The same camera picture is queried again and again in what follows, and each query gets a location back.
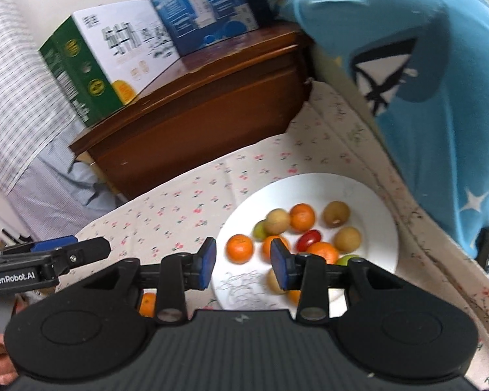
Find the blue cartoon cushion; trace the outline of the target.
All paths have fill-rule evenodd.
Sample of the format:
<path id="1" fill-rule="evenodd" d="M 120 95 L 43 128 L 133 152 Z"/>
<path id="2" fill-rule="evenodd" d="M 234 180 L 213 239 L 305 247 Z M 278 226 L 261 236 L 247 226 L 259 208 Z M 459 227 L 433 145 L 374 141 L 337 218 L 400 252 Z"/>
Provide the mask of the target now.
<path id="1" fill-rule="evenodd" d="M 466 254 L 489 227 L 485 0 L 284 0 L 340 59 L 415 201 Z"/>

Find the red cherry tomato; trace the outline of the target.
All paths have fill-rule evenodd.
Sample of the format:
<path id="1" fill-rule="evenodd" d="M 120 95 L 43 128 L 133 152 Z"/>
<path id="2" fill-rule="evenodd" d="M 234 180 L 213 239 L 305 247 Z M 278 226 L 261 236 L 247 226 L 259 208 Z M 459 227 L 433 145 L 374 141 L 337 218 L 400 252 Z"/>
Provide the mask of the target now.
<path id="1" fill-rule="evenodd" d="M 319 243 L 321 240 L 322 236 L 318 229 L 309 229 L 298 238 L 296 243 L 297 251 L 299 253 L 305 253 L 311 245 Z"/>

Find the green and white carton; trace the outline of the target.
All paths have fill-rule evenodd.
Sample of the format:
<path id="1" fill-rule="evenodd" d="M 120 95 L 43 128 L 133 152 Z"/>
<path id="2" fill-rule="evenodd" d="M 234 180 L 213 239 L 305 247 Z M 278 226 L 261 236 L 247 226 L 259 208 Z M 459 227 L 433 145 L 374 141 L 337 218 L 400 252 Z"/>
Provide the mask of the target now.
<path id="1" fill-rule="evenodd" d="M 39 52 L 71 108 L 88 127 L 135 101 L 179 60 L 149 0 L 75 11 Z"/>

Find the small orange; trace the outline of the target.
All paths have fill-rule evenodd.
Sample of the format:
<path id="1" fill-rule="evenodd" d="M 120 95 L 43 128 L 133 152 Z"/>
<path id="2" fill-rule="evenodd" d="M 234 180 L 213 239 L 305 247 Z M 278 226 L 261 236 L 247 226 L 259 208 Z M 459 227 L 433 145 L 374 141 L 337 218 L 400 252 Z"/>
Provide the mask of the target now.
<path id="1" fill-rule="evenodd" d="M 299 203 L 289 211 L 290 228 L 298 233 L 310 230 L 316 222 L 314 209 L 305 203 Z"/>

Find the light blue shirt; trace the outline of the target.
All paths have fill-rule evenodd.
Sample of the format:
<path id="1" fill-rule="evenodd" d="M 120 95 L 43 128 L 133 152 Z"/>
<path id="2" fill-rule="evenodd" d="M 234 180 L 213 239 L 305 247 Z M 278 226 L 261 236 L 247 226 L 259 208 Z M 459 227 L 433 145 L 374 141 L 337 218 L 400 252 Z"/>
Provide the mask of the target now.
<path id="1" fill-rule="evenodd" d="M 69 149 L 82 131 L 78 121 L 64 128 L 33 159 L 7 196 L 38 240 L 75 235 L 123 205 L 93 168 Z"/>

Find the small green tomato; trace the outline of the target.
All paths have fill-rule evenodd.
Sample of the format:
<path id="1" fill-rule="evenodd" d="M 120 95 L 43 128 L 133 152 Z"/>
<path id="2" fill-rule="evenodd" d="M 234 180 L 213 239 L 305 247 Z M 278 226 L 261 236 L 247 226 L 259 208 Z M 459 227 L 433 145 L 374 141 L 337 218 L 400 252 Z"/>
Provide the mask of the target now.
<path id="1" fill-rule="evenodd" d="M 263 242 L 268 237 L 265 220 L 261 220 L 254 225 L 252 237 L 257 242 Z"/>

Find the large orange mandarin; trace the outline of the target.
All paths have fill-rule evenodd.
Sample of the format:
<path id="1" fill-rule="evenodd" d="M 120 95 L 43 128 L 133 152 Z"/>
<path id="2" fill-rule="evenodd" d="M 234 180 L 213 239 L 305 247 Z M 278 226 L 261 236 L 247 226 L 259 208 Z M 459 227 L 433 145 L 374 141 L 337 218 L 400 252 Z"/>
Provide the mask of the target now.
<path id="1" fill-rule="evenodd" d="M 327 242 L 316 242 L 311 244 L 308 249 L 308 253 L 323 257 L 326 263 L 334 265 L 340 258 L 338 250 L 332 244 Z"/>

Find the cherry print tablecloth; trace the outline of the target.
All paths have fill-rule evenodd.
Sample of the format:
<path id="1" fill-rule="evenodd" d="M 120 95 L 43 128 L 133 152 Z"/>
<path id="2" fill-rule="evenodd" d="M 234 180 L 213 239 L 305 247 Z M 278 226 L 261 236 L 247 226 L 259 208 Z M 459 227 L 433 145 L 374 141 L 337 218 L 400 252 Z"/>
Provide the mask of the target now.
<path id="1" fill-rule="evenodd" d="M 273 209 L 304 203 L 320 213 L 334 200 L 350 205 L 362 256 L 471 317 L 479 340 L 467 376 L 489 390 L 489 277 L 419 206 L 370 129 L 324 83 L 314 83 L 283 134 L 194 168 L 77 236 L 106 238 L 110 262 L 151 264 L 193 253 L 208 237 L 224 248 Z"/>

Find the brown longan fruit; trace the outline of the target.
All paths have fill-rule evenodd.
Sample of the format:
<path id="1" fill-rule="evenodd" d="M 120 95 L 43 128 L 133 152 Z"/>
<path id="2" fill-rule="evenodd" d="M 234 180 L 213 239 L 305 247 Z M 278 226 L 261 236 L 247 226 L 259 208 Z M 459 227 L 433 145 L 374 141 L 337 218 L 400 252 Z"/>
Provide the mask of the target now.
<path id="1" fill-rule="evenodd" d="M 271 210 L 265 218 L 265 230 L 269 235 L 280 235 L 289 229 L 289 226 L 289 213 L 282 208 Z"/>
<path id="2" fill-rule="evenodd" d="M 323 210 L 322 218 L 329 228 L 340 227 L 350 219 L 350 207 L 340 200 L 329 202 Z"/>
<path id="3" fill-rule="evenodd" d="M 276 279 L 276 276 L 274 274 L 274 270 L 273 269 L 269 269 L 267 274 L 266 274 L 266 280 L 265 280 L 267 286 L 268 286 L 268 289 L 269 291 L 272 293 L 272 294 L 275 294 L 275 295 L 283 295 L 286 293 L 285 290 L 283 290 L 279 283 L 278 283 L 278 280 Z"/>
<path id="4" fill-rule="evenodd" d="M 341 228 L 333 238 L 333 245 L 340 253 L 353 253 L 363 242 L 362 234 L 354 227 Z"/>

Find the dark wooden cabinet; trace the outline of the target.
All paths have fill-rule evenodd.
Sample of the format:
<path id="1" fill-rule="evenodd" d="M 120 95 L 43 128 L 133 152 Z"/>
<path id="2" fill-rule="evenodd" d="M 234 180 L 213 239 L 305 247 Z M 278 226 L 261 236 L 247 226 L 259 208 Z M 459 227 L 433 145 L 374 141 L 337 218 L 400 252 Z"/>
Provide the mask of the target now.
<path id="1" fill-rule="evenodd" d="M 176 61 L 138 99 L 70 145 L 128 199 L 285 132 L 314 72 L 295 24 L 237 36 Z"/>

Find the small orange mandarin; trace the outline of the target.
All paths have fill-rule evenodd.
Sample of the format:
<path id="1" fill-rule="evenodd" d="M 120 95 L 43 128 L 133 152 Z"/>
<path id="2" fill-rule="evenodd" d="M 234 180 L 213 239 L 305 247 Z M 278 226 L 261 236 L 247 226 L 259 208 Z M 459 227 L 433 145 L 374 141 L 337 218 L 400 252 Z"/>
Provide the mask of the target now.
<path id="1" fill-rule="evenodd" d="M 284 236 L 279 236 L 279 235 L 269 236 L 263 241 L 261 245 L 262 259 L 264 259 L 265 262 L 270 262 L 271 244 L 275 239 L 280 239 L 288 250 L 291 249 L 289 241 Z"/>

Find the large orange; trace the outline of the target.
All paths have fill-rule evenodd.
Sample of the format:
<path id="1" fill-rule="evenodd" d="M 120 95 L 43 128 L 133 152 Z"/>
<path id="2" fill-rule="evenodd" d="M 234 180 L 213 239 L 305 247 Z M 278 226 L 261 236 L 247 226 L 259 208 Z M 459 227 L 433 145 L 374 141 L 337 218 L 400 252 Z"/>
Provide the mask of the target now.
<path id="1" fill-rule="evenodd" d="M 300 290 L 289 290 L 286 292 L 286 296 L 293 305 L 297 306 L 300 300 L 301 291 Z"/>

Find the large green tomato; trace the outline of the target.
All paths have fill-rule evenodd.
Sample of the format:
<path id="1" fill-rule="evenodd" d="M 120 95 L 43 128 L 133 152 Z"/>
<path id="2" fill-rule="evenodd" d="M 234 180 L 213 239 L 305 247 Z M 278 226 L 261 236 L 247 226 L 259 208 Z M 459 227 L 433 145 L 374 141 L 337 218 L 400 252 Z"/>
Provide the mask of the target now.
<path id="1" fill-rule="evenodd" d="M 341 258 L 339 258 L 336 262 L 336 265 L 338 266 L 347 266 L 348 265 L 348 262 L 351 260 L 351 259 L 360 259 L 360 255 L 358 254 L 347 254 L 347 255 L 344 255 L 342 256 Z"/>

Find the checked grey cloth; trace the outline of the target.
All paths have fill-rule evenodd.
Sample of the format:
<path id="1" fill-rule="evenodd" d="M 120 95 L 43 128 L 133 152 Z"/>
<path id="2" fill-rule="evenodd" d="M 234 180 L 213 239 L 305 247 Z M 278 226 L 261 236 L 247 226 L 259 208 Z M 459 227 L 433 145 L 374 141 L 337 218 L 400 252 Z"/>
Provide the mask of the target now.
<path id="1" fill-rule="evenodd" d="M 14 0 L 0 0 L 0 190 L 76 118 Z"/>

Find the white plate with rose drawing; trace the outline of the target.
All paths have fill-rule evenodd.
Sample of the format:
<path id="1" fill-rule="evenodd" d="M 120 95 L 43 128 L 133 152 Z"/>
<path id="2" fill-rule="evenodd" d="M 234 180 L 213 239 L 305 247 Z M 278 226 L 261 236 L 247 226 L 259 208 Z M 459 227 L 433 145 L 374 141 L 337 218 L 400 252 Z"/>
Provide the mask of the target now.
<path id="1" fill-rule="evenodd" d="M 265 229 L 274 221 L 293 253 L 313 248 L 339 265 L 359 256 L 396 270 L 396 225 L 375 192 L 334 174 L 298 175 L 253 193 L 223 223 L 212 275 L 222 309 L 295 309 L 297 294 L 274 285 Z"/>

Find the blue printed box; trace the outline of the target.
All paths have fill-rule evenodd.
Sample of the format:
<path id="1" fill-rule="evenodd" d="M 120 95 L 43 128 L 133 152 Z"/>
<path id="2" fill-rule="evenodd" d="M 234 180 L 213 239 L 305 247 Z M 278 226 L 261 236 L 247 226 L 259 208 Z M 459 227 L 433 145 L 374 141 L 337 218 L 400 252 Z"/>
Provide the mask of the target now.
<path id="1" fill-rule="evenodd" d="M 259 28 L 247 0 L 152 0 L 180 56 Z"/>

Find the cardboard box by cabinet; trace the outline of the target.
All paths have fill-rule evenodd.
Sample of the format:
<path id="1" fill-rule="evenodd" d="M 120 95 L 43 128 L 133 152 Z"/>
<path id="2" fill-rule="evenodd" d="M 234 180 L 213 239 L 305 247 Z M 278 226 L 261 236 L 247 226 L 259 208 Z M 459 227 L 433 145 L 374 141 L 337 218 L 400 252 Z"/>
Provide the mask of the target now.
<path id="1" fill-rule="evenodd" d="M 89 155 L 88 152 L 83 152 L 80 155 L 77 155 L 76 160 L 78 162 L 87 164 L 98 176 L 102 175 L 101 169 L 99 168 L 95 160 L 93 160 L 93 157 Z"/>

